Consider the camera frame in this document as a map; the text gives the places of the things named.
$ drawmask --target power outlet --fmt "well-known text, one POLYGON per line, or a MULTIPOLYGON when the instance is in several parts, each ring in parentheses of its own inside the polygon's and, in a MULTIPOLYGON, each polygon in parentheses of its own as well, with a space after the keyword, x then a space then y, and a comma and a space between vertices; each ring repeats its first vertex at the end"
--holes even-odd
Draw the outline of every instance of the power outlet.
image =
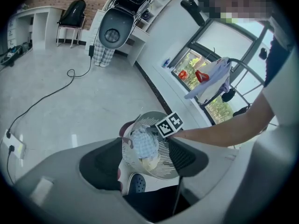
POLYGON ((25 154, 26 146, 19 141, 14 135, 11 133, 10 138, 6 137, 7 130, 4 133, 2 142, 9 148, 9 146, 14 146, 14 151, 12 152, 17 158, 23 159, 25 154))

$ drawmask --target black device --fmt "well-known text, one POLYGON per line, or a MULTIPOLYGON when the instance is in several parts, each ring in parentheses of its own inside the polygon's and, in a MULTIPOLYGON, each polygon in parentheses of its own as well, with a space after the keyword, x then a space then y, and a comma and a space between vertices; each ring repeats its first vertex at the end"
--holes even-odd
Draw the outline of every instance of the black device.
POLYGON ((267 59, 267 50, 265 48, 261 49, 260 54, 258 55, 262 60, 266 60, 267 59))
POLYGON ((205 25, 205 20, 200 14, 200 7, 195 3, 194 0, 182 0, 181 6, 191 15, 200 27, 205 25))

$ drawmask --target baseboard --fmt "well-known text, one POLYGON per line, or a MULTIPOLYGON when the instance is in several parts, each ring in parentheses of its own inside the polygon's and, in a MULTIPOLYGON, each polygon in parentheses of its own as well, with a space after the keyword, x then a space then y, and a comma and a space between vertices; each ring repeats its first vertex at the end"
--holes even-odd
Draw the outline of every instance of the baseboard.
POLYGON ((166 101, 164 100, 163 96, 161 95, 161 93, 159 92, 159 90, 157 89, 157 87, 152 83, 151 79, 148 77, 148 75, 145 73, 145 71, 141 68, 141 66, 140 66, 140 64, 138 62, 135 62, 135 66, 138 68, 138 70, 142 74, 143 78, 149 84, 151 90, 154 92, 155 96, 159 100, 159 102, 160 102, 161 106, 163 107, 163 109, 165 110, 165 112, 168 115, 170 115, 172 113, 172 110, 168 106, 168 104, 166 103, 166 101))
MULTIPOLYGON (((63 43, 63 42, 64 42, 64 39, 59 38, 59 39, 58 39, 58 42, 59 42, 59 43, 63 43)), ((66 39, 66 40, 65 40, 65 43, 71 44, 71 39, 66 39)), ((85 46, 85 45, 86 45, 86 42, 79 41, 79 45, 83 45, 83 46, 85 46)))
POLYGON ((118 54, 118 55, 121 55, 121 56, 125 56, 125 57, 128 56, 126 53, 124 53, 124 52, 122 52, 122 51, 119 51, 119 50, 115 50, 114 53, 115 53, 115 54, 118 54))

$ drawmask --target glass window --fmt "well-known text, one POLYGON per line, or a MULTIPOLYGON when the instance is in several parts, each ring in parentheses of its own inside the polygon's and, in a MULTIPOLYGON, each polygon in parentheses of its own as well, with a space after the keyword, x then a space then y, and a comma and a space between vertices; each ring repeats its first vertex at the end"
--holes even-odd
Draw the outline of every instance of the glass window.
POLYGON ((224 103, 221 96, 218 96, 206 106, 206 110, 209 112, 214 122, 219 124, 231 119, 234 112, 237 112, 246 106, 247 103, 238 94, 235 94, 235 96, 227 103, 224 103))
POLYGON ((252 41, 235 29, 214 21, 197 43, 212 51, 215 48, 215 53, 221 57, 241 59, 252 41))
MULTIPOLYGON (((266 78, 266 61, 261 59, 259 57, 259 54, 260 54, 262 48, 265 48, 267 51, 267 54, 269 54, 272 39, 273 39, 273 33, 268 30, 266 32, 266 35, 265 35, 259 49, 255 53, 255 55, 253 56, 251 61, 248 63, 248 66, 250 66, 263 80, 265 80, 265 78, 266 78)), ((241 78, 243 77, 245 72, 246 72, 246 70, 244 69, 241 72, 241 74, 232 82, 232 85, 234 87, 239 83, 239 81, 241 80, 241 78)), ((255 88, 256 86, 258 86, 259 84, 260 83, 258 82, 258 80, 255 79, 253 77, 253 75, 251 75, 248 72, 247 75, 244 77, 244 79, 238 84, 237 90, 241 94, 245 94, 246 92, 248 92, 248 91, 252 90, 253 88, 255 88)), ((260 86, 257 89, 255 89, 254 91, 246 94, 244 97, 248 100, 248 102, 252 103, 256 99, 256 97, 258 96, 258 94, 260 93, 262 88, 263 87, 260 86)))
POLYGON ((255 35, 256 37, 259 37, 264 26, 263 24, 254 21, 254 22, 240 22, 240 23, 236 23, 238 26, 246 29, 247 31, 249 31, 250 33, 252 33, 253 35, 255 35))
POLYGON ((189 49, 183 58, 175 66, 173 72, 191 89, 193 90, 199 81, 195 75, 197 70, 208 73, 211 69, 208 65, 211 62, 201 54, 189 49))

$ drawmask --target gray tile floor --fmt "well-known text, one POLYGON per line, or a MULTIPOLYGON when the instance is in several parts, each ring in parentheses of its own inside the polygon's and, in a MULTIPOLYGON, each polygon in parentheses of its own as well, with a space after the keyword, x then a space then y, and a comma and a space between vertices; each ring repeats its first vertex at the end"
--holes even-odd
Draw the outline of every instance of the gray tile floor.
MULTIPOLYGON (((3 70, 0 135, 34 102, 70 82, 67 70, 83 74, 89 62, 84 46, 70 49, 62 44, 46 52, 31 51, 18 59, 14 67, 3 70)), ((12 179, 15 181, 57 151, 117 137, 124 123, 151 110, 164 111, 138 69, 131 67, 126 58, 114 55, 106 68, 92 64, 86 76, 76 78, 65 90, 46 98, 15 123, 12 133, 23 137, 27 149, 22 162, 13 154, 10 157, 12 179)), ((1 169, 6 177, 7 154, 8 148, 2 144, 1 169)))

